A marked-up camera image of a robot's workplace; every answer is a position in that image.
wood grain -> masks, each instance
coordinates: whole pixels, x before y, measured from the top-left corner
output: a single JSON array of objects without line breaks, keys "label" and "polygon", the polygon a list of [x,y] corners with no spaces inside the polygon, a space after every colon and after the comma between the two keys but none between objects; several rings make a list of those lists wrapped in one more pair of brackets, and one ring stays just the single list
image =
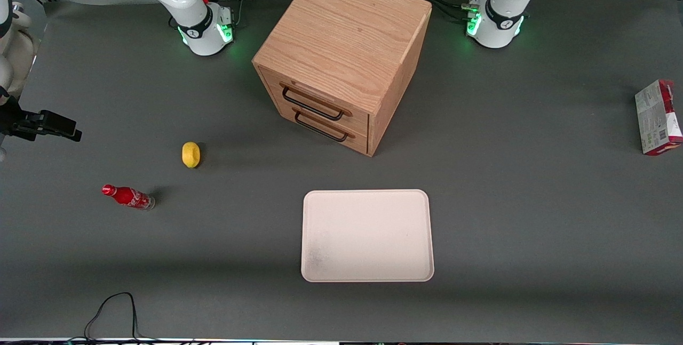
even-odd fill
[{"label": "wood grain", "polygon": [[344,115],[338,121],[330,121],[329,119],[327,121],[333,125],[341,126],[345,130],[368,135],[368,114],[361,111],[357,107],[352,107],[351,105],[340,105],[335,99],[319,99],[317,95],[311,94],[308,88],[301,88],[297,82],[292,82],[293,80],[287,80],[287,78],[276,72],[271,72],[270,70],[264,68],[261,68],[259,71],[263,77],[262,80],[264,81],[264,85],[266,85],[268,88],[268,92],[271,94],[271,99],[273,99],[273,102],[275,102],[275,106],[280,114],[282,114],[281,109],[285,109],[287,107],[295,107],[310,113],[310,111],[307,111],[303,107],[287,101],[283,97],[283,85],[289,84],[288,86],[290,86],[292,90],[290,90],[287,95],[291,99],[298,100],[306,105],[309,105],[310,107],[313,107],[314,109],[317,109],[318,111],[322,111],[323,113],[330,115],[339,114],[341,111],[344,113]]},{"label": "wood grain", "polygon": [[366,134],[345,131],[344,129],[339,128],[339,126],[332,125],[326,119],[322,119],[306,111],[301,111],[300,109],[296,109],[296,107],[283,107],[282,112],[280,112],[280,114],[282,117],[285,117],[289,121],[296,122],[295,116],[297,115],[297,112],[301,113],[301,116],[299,118],[300,121],[305,122],[306,124],[309,124],[310,126],[313,126],[317,129],[321,129],[325,133],[332,134],[332,136],[335,136],[337,138],[341,138],[344,136],[344,134],[348,134],[344,142],[332,141],[331,139],[327,139],[325,138],[325,136],[322,135],[320,136],[321,139],[327,139],[327,141],[338,143],[339,145],[343,145],[347,148],[351,148],[355,151],[358,151],[358,153],[368,155],[368,136],[366,136]]},{"label": "wood grain", "polygon": [[430,8],[423,0],[293,0],[254,62],[375,114]]},{"label": "wood grain", "polygon": [[[415,72],[431,12],[424,0],[293,0],[252,63],[281,116],[295,121],[300,112],[322,129],[352,133],[344,145],[372,156]],[[313,116],[287,102],[282,85],[305,105],[344,116]]]},{"label": "wood grain", "polygon": [[422,51],[422,43],[425,38],[425,33],[427,32],[427,22],[429,21],[431,11],[425,14],[422,19],[422,24],[420,25],[419,31],[415,34],[415,38],[412,40],[410,49],[408,49],[405,56],[403,56],[403,61],[401,63],[401,68],[396,73],[396,76],[391,83],[391,89],[386,93],[385,98],[380,106],[377,115],[371,119],[369,122],[368,136],[368,155],[372,156],[375,154],[380,140],[385,134],[386,128],[393,117],[398,103],[403,97],[410,80],[412,80],[412,75],[415,73],[417,68],[417,61],[420,58],[420,51]]}]

yellow lemon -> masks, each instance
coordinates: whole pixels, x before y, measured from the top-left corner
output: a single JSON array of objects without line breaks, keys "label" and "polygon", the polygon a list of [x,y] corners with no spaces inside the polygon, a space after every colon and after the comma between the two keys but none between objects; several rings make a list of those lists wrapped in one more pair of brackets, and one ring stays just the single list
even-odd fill
[{"label": "yellow lemon", "polygon": [[186,167],[196,167],[200,164],[200,147],[192,141],[182,146],[182,163]]}]

red bottle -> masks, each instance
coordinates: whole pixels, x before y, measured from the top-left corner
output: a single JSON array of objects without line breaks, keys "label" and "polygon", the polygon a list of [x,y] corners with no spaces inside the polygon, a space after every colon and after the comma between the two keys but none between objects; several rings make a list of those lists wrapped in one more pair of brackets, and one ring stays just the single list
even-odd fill
[{"label": "red bottle", "polygon": [[104,185],[102,194],[108,195],[123,206],[134,207],[142,211],[149,211],[154,207],[154,197],[146,195],[129,187],[114,187],[114,185]]}]

gray tabletop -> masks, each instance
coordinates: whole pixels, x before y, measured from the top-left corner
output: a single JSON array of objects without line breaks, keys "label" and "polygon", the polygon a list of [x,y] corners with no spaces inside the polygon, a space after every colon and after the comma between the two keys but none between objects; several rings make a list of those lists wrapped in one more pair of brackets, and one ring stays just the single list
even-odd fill
[{"label": "gray tabletop", "polygon": [[[657,78],[683,98],[676,0],[533,0],[502,50],[435,11],[374,158],[277,114],[250,60],[287,4],[246,3],[209,58],[161,5],[49,7],[22,104],[83,141],[5,139],[0,335],[78,335],[130,291],[156,337],[683,342],[683,149],[642,155],[633,100]],[[306,282],[304,195],[386,188],[429,194],[434,277]],[[93,335],[129,330],[120,299]]]}]

black metal handle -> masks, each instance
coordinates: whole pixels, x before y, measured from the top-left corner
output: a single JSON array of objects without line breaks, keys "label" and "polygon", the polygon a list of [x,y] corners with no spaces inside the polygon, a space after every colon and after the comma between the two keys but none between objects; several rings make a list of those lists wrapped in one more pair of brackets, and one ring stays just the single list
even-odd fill
[{"label": "black metal handle", "polygon": [[301,121],[300,119],[298,119],[298,116],[300,116],[300,115],[301,115],[301,112],[297,112],[297,114],[295,115],[295,121],[297,122],[297,124],[305,127],[306,129],[310,129],[311,131],[314,131],[315,133],[322,134],[326,138],[329,138],[329,139],[337,141],[337,142],[344,142],[344,141],[346,141],[346,138],[348,138],[348,133],[344,133],[344,136],[341,138],[335,138],[335,136],[332,136],[332,134],[323,132],[322,130],[315,128],[315,126],[306,124],[305,122]]},{"label": "black metal handle", "polygon": [[303,102],[300,102],[298,100],[295,100],[291,97],[287,96],[287,92],[290,90],[290,88],[286,85],[283,85],[285,89],[282,90],[282,96],[285,98],[285,100],[292,102],[292,104],[298,105],[302,107],[303,109],[306,109],[307,111],[312,111],[313,113],[317,114],[318,116],[325,117],[326,119],[329,119],[330,121],[339,121],[340,118],[344,115],[344,111],[339,111],[339,114],[336,116],[332,116],[330,114],[326,114],[325,112],[319,111],[315,109],[314,107],[310,107],[309,105],[304,104]]}]

